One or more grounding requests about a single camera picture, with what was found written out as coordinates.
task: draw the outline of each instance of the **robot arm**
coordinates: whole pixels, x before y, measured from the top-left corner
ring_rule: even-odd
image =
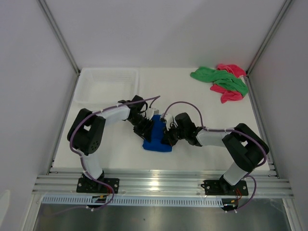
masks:
[[[81,109],[67,135],[67,139],[70,140],[73,131],[77,125],[92,112],[88,109]],[[98,161],[98,153],[95,151],[99,148],[103,131],[105,126],[112,123],[116,123],[121,120],[126,120],[129,117],[130,108],[122,106],[119,108],[111,109],[106,112],[102,112],[90,118],[84,126],[82,126],[76,133],[73,140],[73,147],[79,149],[83,153],[83,163],[88,172],[95,179],[99,178],[103,173]]]
[[[252,172],[264,158],[255,143],[238,133],[229,132],[225,135],[223,132],[208,132],[202,127],[196,127],[187,113],[177,115],[174,120],[171,128],[165,129],[162,142],[173,146],[178,140],[185,139],[194,146],[214,145],[228,149],[234,163],[219,179],[220,190],[224,194],[232,193],[240,180]],[[239,124],[234,129],[257,141],[266,154],[269,152],[268,146],[246,124]]]
[[[129,103],[140,100],[143,100],[143,98],[135,96],[131,101],[119,101],[119,103]],[[143,117],[141,115],[141,110],[144,105],[145,102],[141,102],[103,111],[100,114],[92,116],[80,129],[78,129],[73,139],[73,148],[82,152],[83,163],[92,177],[98,179],[103,174],[96,150],[101,144],[105,126],[118,121],[128,120],[134,126],[134,132],[137,135],[148,141],[151,140],[153,121],[150,117]],[[85,108],[79,111],[67,135],[68,141],[70,141],[73,131],[78,124],[90,114],[92,114],[92,111]]]

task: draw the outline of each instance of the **black mounting bracket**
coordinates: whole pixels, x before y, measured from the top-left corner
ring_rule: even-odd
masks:
[[[105,178],[104,172],[97,179],[101,182],[109,184],[115,191],[115,194],[118,193],[120,186],[120,179],[118,178]],[[81,178],[78,180],[76,192],[78,193],[97,193],[97,194],[108,194],[110,191],[107,187],[89,179],[84,174],[82,174]]]
[[[248,196],[248,188],[245,180],[239,181],[232,190],[224,192],[219,180],[204,180],[201,187],[204,188],[205,194],[209,196],[236,196],[236,189],[242,196]]]

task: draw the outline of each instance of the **white wall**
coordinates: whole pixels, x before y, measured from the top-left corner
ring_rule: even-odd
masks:
[[[0,193],[11,190],[1,230],[17,231],[75,79],[35,0],[0,2],[0,70]]]
[[[48,0],[80,67],[246,69],[284,0]]]
[[[251,80],[274,159],[308,220],[308,1],[296,0]]]

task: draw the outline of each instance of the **pink towel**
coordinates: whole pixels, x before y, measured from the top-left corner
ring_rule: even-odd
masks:
[[[223,87],[218,86],[217,84],[214,84],[210,89],[222,93],[222,96],[220,98],[221,103],[225,103],[226,101],[238,101],[243,99],[242,94],[238,91],[226,90]]]
[[[218,64],[217,70],[220,70],[220,71],[226,70],[229,73],[234,74],[235,77],[237,77],[237,78],[239,78],[241,76],[246,76],[246,72],[235,64],[229,64],[229,65]]]

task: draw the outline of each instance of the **blue towel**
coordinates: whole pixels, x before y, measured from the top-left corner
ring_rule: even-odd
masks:
[[[154,121],[151,142],[143,141],[143,148],[145,150],[167,153],[172,151],[172,147],[168,144],[162,144],[161,141],[164,137],[163,129],[166,126],[164,122],[161,122],[160,115],[154,115],[152,120]]]

